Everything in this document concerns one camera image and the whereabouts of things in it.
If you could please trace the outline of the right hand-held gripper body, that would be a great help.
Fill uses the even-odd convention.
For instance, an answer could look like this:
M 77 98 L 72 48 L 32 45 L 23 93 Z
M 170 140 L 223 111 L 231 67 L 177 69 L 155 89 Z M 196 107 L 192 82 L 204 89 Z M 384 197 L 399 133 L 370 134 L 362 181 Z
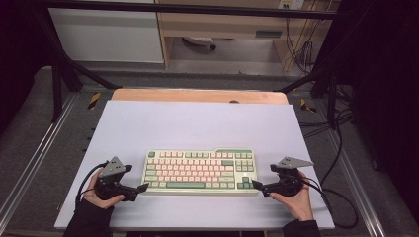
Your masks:
M 271 187 L 271 193 L 277 193 L 287 198 L 298 194 L 303 187 L 302 177 L 298 169 L 312 165 L 311 161 L 293 157 L 285 157 L 277 164 L 271 164 L 271 171 L 279 177 L 279 180 Z

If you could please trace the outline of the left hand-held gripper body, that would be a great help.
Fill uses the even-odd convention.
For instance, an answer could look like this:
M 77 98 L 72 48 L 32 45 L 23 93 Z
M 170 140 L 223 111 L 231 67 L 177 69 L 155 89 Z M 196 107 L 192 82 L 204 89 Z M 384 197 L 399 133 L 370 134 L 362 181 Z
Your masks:
M 118 195 L 130 195 L 130 187 L 120 183 L 123 175 L 130 171 L 131 165 L 125 166 L 117 156 L 114 156 L 99 174 L 95 185 L 96 195 L 100 199 L 109 199 Z

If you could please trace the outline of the pink and green keyboard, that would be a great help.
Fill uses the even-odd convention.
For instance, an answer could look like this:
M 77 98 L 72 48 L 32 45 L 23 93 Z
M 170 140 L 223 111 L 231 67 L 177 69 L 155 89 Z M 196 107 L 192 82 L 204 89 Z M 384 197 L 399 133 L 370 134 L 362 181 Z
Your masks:
M 254 195 L 252 149 L 150 150 L 141 182 L 155 195 Z

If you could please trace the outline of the person's left hand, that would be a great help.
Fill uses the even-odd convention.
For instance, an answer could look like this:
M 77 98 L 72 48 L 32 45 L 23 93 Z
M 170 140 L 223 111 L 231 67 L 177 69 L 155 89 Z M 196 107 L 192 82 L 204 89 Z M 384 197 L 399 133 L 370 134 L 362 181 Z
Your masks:
M 97 171 L 91 178 L 88 188 L 83 194 L 83 198 L 89 201 L 90 203 L 94 204 L 97 207 L 100 207 L 102 209 L 108 209 L 117 203 L 124 200 L 124 195 L 118 195 L 115 197 L 111 197 L 109 199 L 100 199 L 96 193 L 95 193 L 95 185 L 98 180 L 99 174 L 102 172 L 102 169 Z

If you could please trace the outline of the person's right hand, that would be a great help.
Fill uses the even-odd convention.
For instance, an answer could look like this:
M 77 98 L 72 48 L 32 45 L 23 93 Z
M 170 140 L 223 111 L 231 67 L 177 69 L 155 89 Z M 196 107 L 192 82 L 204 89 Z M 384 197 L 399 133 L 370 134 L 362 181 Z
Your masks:
M 309 186 L 307 184 L 304 184 L 301 190 L 293 197 L 270 193 L 270 198 L 284 204 L 291 215 L 299 221 L 314 219 L 310 203 Z

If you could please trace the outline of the yellow and black tape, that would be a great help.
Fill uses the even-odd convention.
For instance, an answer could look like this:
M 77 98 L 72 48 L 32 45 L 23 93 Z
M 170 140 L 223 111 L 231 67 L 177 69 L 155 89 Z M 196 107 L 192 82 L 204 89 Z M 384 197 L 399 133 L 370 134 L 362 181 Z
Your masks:
M 317 113 L 317 109 L 316 108 L 311 108 L 306 104 L 306 101 L 304 99 L 300 99 L 300 109 L 302 111 L 308 111 L 311 113 Z
M 88 107 L 87 107 L 87 109 L 88 109 L 88 110 L 93 110 L 93 109 L 95 108 L 95 106 L 96 106 L 96 104 L 97 104 L 97 102 L 98 102 L 98 100 L 99 100 L 100 96 L 101 96 L 101 93 L 95 93 L 95 94 L 92 96 L 92 98 L 91 98 L 91 100 L 90 100 L 90 103 L 89 103 L 89 105 L 88 105 Z

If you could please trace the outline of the white board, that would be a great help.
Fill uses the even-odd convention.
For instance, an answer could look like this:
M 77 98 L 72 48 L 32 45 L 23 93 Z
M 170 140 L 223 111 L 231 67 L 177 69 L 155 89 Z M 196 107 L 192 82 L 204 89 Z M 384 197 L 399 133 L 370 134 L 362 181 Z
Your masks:
M 122 182 L 140 183 L 151 149 L 250 148 L 258 181 L 278 177 L 271 165 L 286 156 L 309 157 L 290 105 L 109 101 L 55 225 L 70 221 L 82 180 L 96 165 L 119 157 L 132 169 Z M 117 204 L 111 225 L 119 230 L 279 230 L 292 221 L 280 203 L 253 196 L 174 196 L 146 192 Z

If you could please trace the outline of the black metal stand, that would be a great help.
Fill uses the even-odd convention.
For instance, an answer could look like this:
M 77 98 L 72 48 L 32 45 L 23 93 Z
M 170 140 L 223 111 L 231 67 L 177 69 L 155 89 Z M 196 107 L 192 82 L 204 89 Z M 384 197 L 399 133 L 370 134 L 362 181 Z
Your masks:
M 283 94 L 289 93 L 309 81 L 314 81 L 314 86 L 310 91 L 312 98 L 320 98 L 324 93 L 328 93 L 326 118 L 329 125 L 333 129 L 336 129 L 338 126 L 338 121 L 335 118 L 337 76 L 331 69 L 328 69 L 326 66 L 319 66 L 308 75 L 292 82 L 290 85 L 285 86 L 282 89 L 279 89 L 279 92 Z
M 53 122 L 58 120 L 63 111 L 62 83 L 67 86 L 70 92 L 80 92 L 83 88 L 78 73 L 87 76 L 107 89 L 120 89 L 120 86 L 103 79 L 70 58 L 63 49 L 49 10 L 46 7 L 34 7 L 33 12 L 38 25 L 42 29 L 42 35 L 45 37 L 45 46 L 51 59 Z

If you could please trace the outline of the wooden table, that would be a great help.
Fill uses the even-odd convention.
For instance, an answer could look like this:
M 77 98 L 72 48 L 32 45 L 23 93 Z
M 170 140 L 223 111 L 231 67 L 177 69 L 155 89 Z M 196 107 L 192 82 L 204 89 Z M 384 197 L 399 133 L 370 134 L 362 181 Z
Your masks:
M 113 101 L 203 102 L 287 105 L 283 93 L 193 89 L 117 89 Z

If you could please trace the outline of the black curtain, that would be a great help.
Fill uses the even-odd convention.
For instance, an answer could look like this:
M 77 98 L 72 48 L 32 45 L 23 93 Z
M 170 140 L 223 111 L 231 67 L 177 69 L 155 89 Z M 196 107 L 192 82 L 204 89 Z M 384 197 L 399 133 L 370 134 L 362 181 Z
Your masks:
M 375 0 L 343 75 L 378 163 L 419 224 L 419 0 Z
M 0 134 L 29 96 L 35 74 L 49 65 L 18 0 L 0 0 Z

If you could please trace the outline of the white cabinet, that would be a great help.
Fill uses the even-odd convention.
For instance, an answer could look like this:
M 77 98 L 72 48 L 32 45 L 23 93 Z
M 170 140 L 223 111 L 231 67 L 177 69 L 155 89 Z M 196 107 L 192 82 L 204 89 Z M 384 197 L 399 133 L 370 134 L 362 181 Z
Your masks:
M 50 9 L 64 51 L 78 61 L 162 63 L 155 13 Z

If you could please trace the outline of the white chair base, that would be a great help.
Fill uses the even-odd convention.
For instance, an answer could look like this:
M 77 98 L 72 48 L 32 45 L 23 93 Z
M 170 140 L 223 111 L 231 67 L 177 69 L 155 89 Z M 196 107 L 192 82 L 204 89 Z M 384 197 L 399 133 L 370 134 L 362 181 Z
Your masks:
M 214 44 L 212 38 L 184 37 L 184 40 L 192 44 L 196 44 L 200 46 L 208 46 L 210 50 L 216 50 L 216 45 Z

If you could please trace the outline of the black metal crossbar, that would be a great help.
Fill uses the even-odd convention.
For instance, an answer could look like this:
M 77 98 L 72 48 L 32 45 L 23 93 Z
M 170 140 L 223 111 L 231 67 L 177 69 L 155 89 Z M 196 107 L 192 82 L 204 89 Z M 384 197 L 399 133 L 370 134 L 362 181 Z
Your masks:
M 127 11 L 127 12 L 154 12 L 176 14 L 207 14 L 228 16 L 251 16 L 295 19 L 338 20 L 345 15 L 337 12 L 318 12 L 302 10 L 274 10 L 244 7 L 202 6 L 202 5 L 175 5 L 151 3 L 127 3 L 104 1 L 77 1 L 77 0 L 37 0 L 37 3 L 47 8 L 100 10 L 100 11 Z

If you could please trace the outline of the aluminium rail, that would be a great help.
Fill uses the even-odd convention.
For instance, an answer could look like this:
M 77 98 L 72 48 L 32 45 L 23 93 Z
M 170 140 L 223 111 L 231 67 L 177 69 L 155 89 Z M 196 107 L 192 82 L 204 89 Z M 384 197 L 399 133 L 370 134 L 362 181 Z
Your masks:
M 327 122 L 327 110 L 324 107 L 319 106 L 318 111 L 322 120 L 327 124 L 326 133 L 328 134 L 332 147 L 335 151 L 333 162 L 328 168 L 328 171 L 324 177 L 320 180 L 320 183 L 323 184 L 324 182 L 329 181 L 333 169 L 336 167 L 336 165 L 339 165 L 341 173 L 345 178 L 347 187 L 351 191 L 352 197 L 356 204 L 356 210 L 358 211 L 359 216 L 363 219 L 370 237 L 385 237 L 385 231 L 379 218 L 377 217 L 377 213 L 373 207 L 373 204 L 366 190 L 364 189 L 364 186 L 361 183 L 361 180 L 358 177 L 347 152 L 344 149 L 343 136 L 339 128 L 340 117 L 335 117 L 338 121 L 338 126 L 336 129 L 333 129 Z
M 0 233 L 4 231 L 14 212 L 16 211 L 36 172 L 42 164 L 42 161 L 46 156 L 51 144 L 55 140 L 68 114 L 70 113 L 74 105 L 74 101 L 77 97 L 78 93 L 70 93 L 67 96 L 63 106 L 61 107 L 61 115 L 48 127 L 36 151 L 25 167 L 25 170 L 13 187 L 13 190 L 4 201 L 3 205 L 0 207 Z

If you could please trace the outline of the white wall socket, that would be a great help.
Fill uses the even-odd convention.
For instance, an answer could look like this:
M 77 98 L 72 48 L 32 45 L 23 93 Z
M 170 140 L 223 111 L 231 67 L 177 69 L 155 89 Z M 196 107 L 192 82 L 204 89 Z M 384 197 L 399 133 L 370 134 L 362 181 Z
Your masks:
M 304 0 L 280 0 L 280 9 L 299 10 L 302 8 Z

